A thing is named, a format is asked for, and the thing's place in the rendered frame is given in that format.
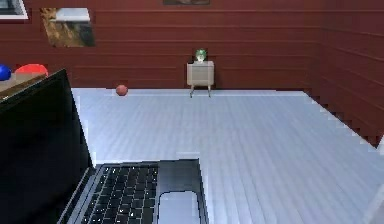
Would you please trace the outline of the small beige side table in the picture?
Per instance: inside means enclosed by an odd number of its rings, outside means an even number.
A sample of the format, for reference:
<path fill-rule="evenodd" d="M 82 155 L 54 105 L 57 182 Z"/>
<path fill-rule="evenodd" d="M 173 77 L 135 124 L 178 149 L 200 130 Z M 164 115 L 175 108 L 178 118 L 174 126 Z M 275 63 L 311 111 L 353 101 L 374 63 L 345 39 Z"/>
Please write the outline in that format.
<path fill-rule="evenodd" d="M 196 87 L 206 87 L 208 96 L 211 96 L 211 87 L 214 85 L 214 71 L 213 61 L 195 61 L 187 64 L 186 82 L 190 87 L 190 97 L 193 97 Z"/>

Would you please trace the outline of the brown wooden table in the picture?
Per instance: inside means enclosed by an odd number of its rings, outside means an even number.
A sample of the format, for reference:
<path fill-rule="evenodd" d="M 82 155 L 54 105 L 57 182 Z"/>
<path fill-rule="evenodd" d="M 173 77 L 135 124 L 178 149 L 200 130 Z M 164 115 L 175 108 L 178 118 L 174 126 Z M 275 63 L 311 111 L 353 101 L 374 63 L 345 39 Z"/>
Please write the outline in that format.
<path fill-rule="evenodd" d="M 0 81 L 0 101 L 4 100 L 18 91 L 44 79 L 45 74 L 13 73 L 11 78 Z"/>

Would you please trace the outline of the white framed window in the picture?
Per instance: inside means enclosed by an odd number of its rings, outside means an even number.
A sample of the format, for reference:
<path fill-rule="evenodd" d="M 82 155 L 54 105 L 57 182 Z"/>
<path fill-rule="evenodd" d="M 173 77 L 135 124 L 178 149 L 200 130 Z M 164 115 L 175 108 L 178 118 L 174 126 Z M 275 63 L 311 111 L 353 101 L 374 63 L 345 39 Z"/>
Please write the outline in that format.
<path fill-rule="evenodd" d="M 0 20 L 26 20 L 23 0 L 0 0 Z"/>

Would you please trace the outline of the dark framed wall picture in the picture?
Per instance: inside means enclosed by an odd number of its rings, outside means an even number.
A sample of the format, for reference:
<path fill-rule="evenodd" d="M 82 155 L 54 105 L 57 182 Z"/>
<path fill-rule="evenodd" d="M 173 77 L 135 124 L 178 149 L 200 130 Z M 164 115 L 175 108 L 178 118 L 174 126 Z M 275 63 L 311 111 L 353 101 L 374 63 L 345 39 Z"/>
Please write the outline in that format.
<path fill-rule="evenodd" d="M 210 0 L 163 0 L 164 5 L 209 5 Z"/>

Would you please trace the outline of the red round cushion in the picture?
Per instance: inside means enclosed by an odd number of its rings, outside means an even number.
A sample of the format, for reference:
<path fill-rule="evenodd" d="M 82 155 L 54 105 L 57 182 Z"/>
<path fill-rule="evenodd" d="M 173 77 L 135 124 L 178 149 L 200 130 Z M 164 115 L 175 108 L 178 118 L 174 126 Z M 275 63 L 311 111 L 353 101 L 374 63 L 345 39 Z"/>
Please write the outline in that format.
<path fill-rule="evenodd" d="M 47 68 L 42 64 L 25 64 L 14 71 L 15 74 L 48 75 Z"/>

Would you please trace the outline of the grey open laptop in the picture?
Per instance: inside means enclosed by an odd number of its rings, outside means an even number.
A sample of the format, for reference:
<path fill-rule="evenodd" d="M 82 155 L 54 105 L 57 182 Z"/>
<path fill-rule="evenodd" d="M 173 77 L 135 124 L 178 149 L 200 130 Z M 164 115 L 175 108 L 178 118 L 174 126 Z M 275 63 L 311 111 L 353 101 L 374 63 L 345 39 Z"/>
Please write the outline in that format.
<path fill-rule="evenodd" d="M 196 159 L 94 165 L 64 70 L 0 100 L 0 224 L 209 224 Z"/>

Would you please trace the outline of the blue ball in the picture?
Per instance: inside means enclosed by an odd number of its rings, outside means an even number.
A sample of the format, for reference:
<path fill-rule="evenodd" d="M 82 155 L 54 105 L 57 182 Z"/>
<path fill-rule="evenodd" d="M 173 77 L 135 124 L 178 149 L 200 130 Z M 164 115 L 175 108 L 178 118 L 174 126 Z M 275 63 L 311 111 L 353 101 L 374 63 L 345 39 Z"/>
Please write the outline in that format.
<path fill-rule="evenodd" d="M 6 81 L 11 78 L 12 72 L 10 68 L 4 64 L 0 64 L 0 81 Z"/>

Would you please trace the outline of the brown framed wall picture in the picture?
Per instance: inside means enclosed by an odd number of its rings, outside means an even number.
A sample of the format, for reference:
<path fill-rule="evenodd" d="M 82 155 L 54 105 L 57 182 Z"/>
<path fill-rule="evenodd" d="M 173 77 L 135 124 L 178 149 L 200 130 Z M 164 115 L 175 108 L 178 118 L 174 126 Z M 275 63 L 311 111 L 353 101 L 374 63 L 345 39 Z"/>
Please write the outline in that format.
<path fill-rule="evenodd" d="M 95 38 L 87 8 L 41 8 L 48 43 L 53 47 L 94 47 Z"/>

